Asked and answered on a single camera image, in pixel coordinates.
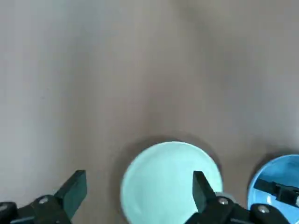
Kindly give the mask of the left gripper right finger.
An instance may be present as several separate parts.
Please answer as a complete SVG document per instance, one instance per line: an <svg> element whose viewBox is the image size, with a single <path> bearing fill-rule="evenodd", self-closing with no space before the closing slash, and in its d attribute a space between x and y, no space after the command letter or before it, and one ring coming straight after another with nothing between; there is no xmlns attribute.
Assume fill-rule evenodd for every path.
<svg viewBox="0 0 299 224"><path fill-rule="evenodd" d="M249 210L228 197L217 196L201 171L193 172L192 195L197 212L186 224L287 224L275 207L256 203Z"/></svg>

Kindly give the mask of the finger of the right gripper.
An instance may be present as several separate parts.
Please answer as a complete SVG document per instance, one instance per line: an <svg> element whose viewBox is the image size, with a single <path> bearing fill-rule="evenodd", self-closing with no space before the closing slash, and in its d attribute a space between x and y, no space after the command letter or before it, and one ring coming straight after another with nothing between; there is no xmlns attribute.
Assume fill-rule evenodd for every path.
<svg viewBox="0 0 299 224"><path fill-rule="evenodd" d="M256 180L254 188L275 196L277 201L293 207L299 206L299 188L262 179Z"/></svg>

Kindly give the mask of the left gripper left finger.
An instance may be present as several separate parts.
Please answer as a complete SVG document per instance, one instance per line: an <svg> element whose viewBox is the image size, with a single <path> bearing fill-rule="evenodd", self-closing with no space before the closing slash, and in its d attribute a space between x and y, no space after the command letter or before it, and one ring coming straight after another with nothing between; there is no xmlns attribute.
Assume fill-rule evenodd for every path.
<svg viewBox="0 0 299 224"><path fill-rule="evenodd" d="M71 224L87 195L86 171L77 170L53 195L38 197L26 206L0 203L2 224Z"/></svg>

